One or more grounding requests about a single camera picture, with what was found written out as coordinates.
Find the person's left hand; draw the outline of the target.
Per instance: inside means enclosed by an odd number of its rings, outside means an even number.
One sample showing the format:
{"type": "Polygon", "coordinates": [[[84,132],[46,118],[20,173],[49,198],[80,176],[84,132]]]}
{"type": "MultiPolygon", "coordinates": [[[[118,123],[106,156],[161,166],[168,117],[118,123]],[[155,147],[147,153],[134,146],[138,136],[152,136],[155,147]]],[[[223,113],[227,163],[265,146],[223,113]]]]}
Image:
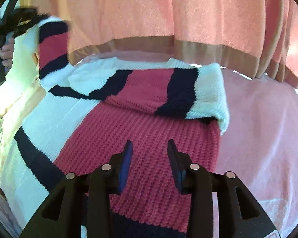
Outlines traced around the person's left hand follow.
{"type": "Polygon", "coordinates": [[[11,69],[13,64],[14,43],[14,39],[9,38],[8,43],[0,47],[0,59],[6,69],[11,69]]]}

